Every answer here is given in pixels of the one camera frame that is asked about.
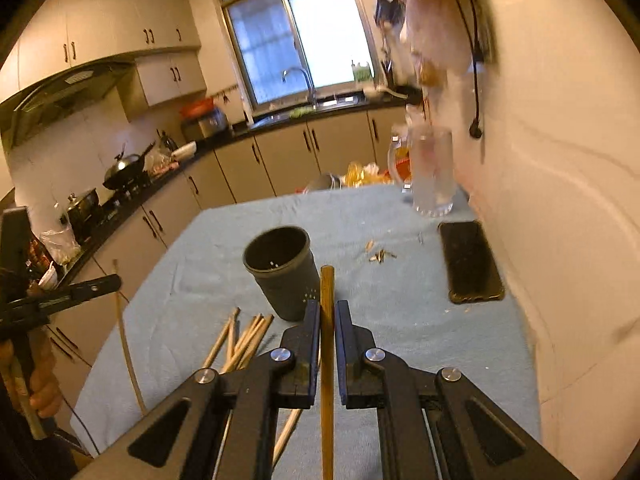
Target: silver screw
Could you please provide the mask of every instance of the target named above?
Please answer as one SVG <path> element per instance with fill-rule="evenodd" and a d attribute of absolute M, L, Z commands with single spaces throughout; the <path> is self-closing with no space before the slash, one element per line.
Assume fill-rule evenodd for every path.
<path fill-rule="evenodd" d="M 201 368 L 196 372 L 194 379 L 197 383 L 207 384 L 210 383 L 216 377 L 216 371 L 211 368 Z"/>
<path fill-rule="evenodd" d="M 441 373 L 442 378 L 450 383 L 455 383 L 460 380 L 460 377 L 462 377 L 462 372 L 457 368 L 443 368 Z"/>
<path fill-rule="evenodd" d="M 286 348 L 276 348 L 271 350 L 271 359 L 274 361 L 286 361 L 291 357 L 291 351 Z"/>
<path fill-rule="evenodd" d="M 364 357 L 366 357 L 369 361 L 378 362 L 382 361 L 386 357 L 385 351 L 380 348 L 369 348 L 366 352 L 364 352 Z"/>

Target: red lid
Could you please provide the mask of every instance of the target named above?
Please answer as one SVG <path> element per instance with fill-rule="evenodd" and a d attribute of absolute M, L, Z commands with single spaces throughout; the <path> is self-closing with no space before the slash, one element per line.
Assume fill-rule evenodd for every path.
<path fill-rule="evenodd" d="M 203 115 L 211 113 L 216 109 L 216 101 L 213 97 L 205 97 L 200 101 L 190 103 L 180 109 L 180 115 L 183 119 L 197 119 Z"/>

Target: window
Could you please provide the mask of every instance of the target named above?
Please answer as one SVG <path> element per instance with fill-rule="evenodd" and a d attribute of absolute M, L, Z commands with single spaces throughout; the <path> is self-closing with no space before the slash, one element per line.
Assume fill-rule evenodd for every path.
<path fill-rule="evenodd" d="M 355 89 L 351 64 L 374 67 L 357 0 L 223 0 L 245 84 L 257 112 L 306 95 L 304 68 L 324 93 Z"/>

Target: window pane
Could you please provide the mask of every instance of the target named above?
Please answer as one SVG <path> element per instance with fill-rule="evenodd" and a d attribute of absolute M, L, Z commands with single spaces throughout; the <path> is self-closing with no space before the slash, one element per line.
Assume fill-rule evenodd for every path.
<path fill-rule="evenodd" d="M 372 67 L 355 0 L 289 0 L 316 87 L 353 81 L 351 61 Z"/>
<path fill-rule="evenodd" d="M 284 70 L 301 64 L 282 0 L 241 0 L 228 9 L 257 103 L 306 90 L 300 72 L 282 82 Z"/>

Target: range hood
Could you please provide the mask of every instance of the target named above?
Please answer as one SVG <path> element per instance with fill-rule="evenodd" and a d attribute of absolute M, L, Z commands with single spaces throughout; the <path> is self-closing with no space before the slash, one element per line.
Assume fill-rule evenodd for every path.
<path fill-rule="evenodd" d="M 11 149 L 43 128 L 100 101 L 134 67 L 128 62 L 100 60 L 56 74 L 5 102 L 2 143 Z"/>

